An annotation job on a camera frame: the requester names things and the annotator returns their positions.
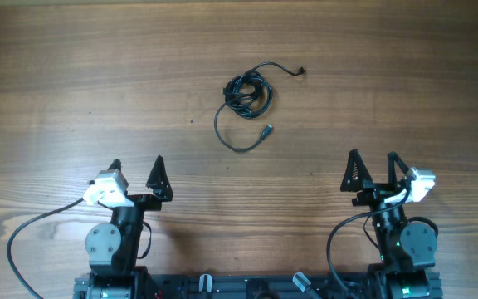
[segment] wooden surface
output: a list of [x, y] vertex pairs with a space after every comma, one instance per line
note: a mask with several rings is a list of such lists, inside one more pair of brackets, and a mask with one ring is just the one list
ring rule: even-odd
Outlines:
[[[274, 103], [256, 120], [222, 88], [261, 61]], [[377, 180], [396, 150], [437, 186], [410, 216], [441, 229], [446, 298], [478, 298], [478, 4], [264, 2], [0, 8], [0, 298], [27, 297], [5, 257], [24, 221], [78, 199], [114, 158], [131, 192], [156, 155], [174, 200], [147, 213], [152, 273], [322, 273], [341, 220], [365, 211], [339, 192], [359, 148]], [[33, 224], [17, 266], [45, 297], [88, 271], [84, 239], [108, 210], [84, 204]], [[358, 221], [334, 240], [336, 267], [379, 262]], [[149, 237], [144, 233], [142, 243]]]

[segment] black wire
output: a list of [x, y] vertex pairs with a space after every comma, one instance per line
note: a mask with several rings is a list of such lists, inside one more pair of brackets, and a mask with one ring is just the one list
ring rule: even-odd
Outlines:
[[146, 223], [145, 221], [143, 221], [143, 225], [149, 230], [149, 233], [150, 233], [149, 243], [147, 243], [147, 249], [145, 249], [145, 252], [143, 252], [141, 257], [138, 257], [138, 259], [143, 259], [143, 258], [147, 257], [147, 254], [149, 254], [149, 251], [150, 251], [150, 241], [153, 238], [153, 231], [152, 231], [152, 229], [150, 229], [150, 225], [148, 223]]
[[364, 220], [364, 224], [363, 224], [363, 230], [364, 230], [364, 234], [366, 235], [366, 238], [368, 238], [368, 240], [370, 240], [370, 242], [372, 242], [372, 244], [377, 248], [379, 249], [379, 245], [372, 239], [372, 237], [370, 237], [370, 235], [368, 234], [368, 231], [366, 230], [366, 223], [368, 222], [368, 220], [370, 219], [371, 216], [368, 216], [366, 217], [366, 220]]
[[[368, 217], [368, 216], [373, 216], [373, 215], [377, 215], [379, 213], [384, 213], [384, 212], [388, 212], [390, 210], [393, 210], [395, 208], [399, 208], [401, 207], [405, 202], [407, 202], [407, 199], [408, 199], [408, 195], [411, 193], [410, 192], [410, 187], [409, 185], [407, 185], [407, 187], [405, 187], [406, 189], [406, 193], [405, 193], [405, 196], [403, 197], [402, 201], [400, 201], [399, 203], [396, 203], [394, 204], [392, 207], [388, 207], [388, 208], [384, 208], [384, 209], [380, 209], [378, 211], [375, 211], [375, 212], [366, 212], [366, 213], [361, 213], [361, 214], [358, 214], [358, 215], [355, 215], [353, 217], [350, 217], [346, 220], [344, 220], [343, 222], [339, 223], [332, 231], [331, 233], [329, 234], [329, 238], [328, 238], [328, 244], [327, 244], [327, 247], [326, 247], [326, 256], [328, 257], [328, 265], [329, 265], [329, 270], [331, 270], [331, 273], [333, 275], [333, 277], [335, 278], [335, 281], [340, 285], [340, 287], [342, 288], [343, 292], [348, 292], [348, 287], [346, 287], [346, 285], [343, 283], [343, 281], [340, 279], [339, 277], [339, 274], [337, 274], [337, 272], [335, 271], [335, 268], [333, 267], [333, 263], [331, 262], [331, 241], [333, 240], [333, 237], [334, 235], [337, 233], [337, 231], [342, 228], [344, 225], [356, 220], [356, 219], [359, 219], [359, 218], [363, 218], [363, 217]], [[355, 294], [353, 293], [349, 293], [349, 295], [352, 297], [352, 298], [355, 298], [355, 299], [359, 299]]]
[[[237, 76], [233, 78], [230, 82], [228, 82], [228, 84], [222, 91], [222, 93], [224, 94], [224, 104], [222, 104], [221, 107], [217, 110], [217, 113], [215, 114], [215, 120], [213, 121], [213, 126], [215, 127], [215, 133], [217, 134], [217, 138], [222, 142], [222, 144], [225, 145], [228, 149], [233, 150], [235, 152], [247, 152], [249, 150], [254, 149], [272, 132], [272, 125], [268, 125], [267, 127], [265, 127], [265, 129], [261, 133], [261, 136], [254, 145], [245, 149], [237, 149], [224, 141], [217, 129], [217, 117], [219, 116], [219, 113], [221, 112], [222, 108], [224, 108], [225, 106], [230, 107], [230, 109], [234, 110], [237, 115], [248, 120], [254, 119], [262, 115], [269, 108], [269, 105], [272, 102], [272, 87], [265, 80], [265, 78], [263, 78], [263, 76], [258, 71], [256, 71], [262, 66], [277, 66], [291, 76], [299, 76], [305, 73], [305, 69], [303, 67], [301, 67], [298, 72], [294, 73], [275, 62], [268, 61], [255, 66], [253, 69], [246, 71], [244, 74], [242, 74], [242, 76]], [[253, 86], [254, 91], [249, 94], [241, 93], [241, 88], [245, 84]], [[266, 89], [265, 104], [259, 110], [251, 110], [251, 105], [263, 95], [263, 89]]]
[[48, 217], [48, 216], [51, 216], [53, 214], [56, 214], [56, 213], [60, 213], [62, 211], [65, 211], [69, 208], [73, 208], [75, 207], [77, 204], [81, 203], [84, 199], [79, 199], [77, 201], [75, 201], [74, 203], [72, 204], [68, 204], [66, 205], [64, 208], [59, 208], [59, 209], [56, 209], [54, 211], [50, 211], [48, 213], [44, 213], [40, 216], [36, 216], [35, 218], [32, 218], [28, 221], [26, 221], [24, 224], [20, 225], [18, 228], [16, 228], [16, 230], [14, 231], [14, 233], [12, 233], [12, 235], [10, 236], [10, 238], [8, 239], [8, 243], [7, 243], [7, 259], [8, 259], [8, 263], [10, 264], [10, 268], [12, 268], [12, 270], [14, 271], [14, 274], [16, 274], [16, 277], [17, 279], [22, 283], [22, 285], [36, 298], [36, 299], [43, 299], [36, 291], [34, 291], [32, 289], [31, 286], [29, 286], [29, 284], [25, 281], [25, 279], [23, 279], [23, 276], [22, 274], [17, 270], [16, 268], [16, 265], [14, 264], [14, 261], [12, 260], [12, 253], [11, 253], [11, 247], [12, 247], [12, 241], [14, 241], [14, 238], [17, 236], [17, 234], [22, 230], [24, 229], [27, 225], [37, 221], [37, 220], [40, 220], [42, 218], [45, 218], [45, 217]]
[[419, 216], [412, 217], [412, 218], [409, 218], [407, 220], [408, 223], [411, 223], [411, 222], [414, 222], [414, 221], [425, 223], [428, 226], [430, 226], [432, 228], [432, 230], [435, 231], [435, 236], [438, 238], [438, 226], [433, 221], [431, 221], [431, 220], [429, 220], [425, 217], [419, 217]]

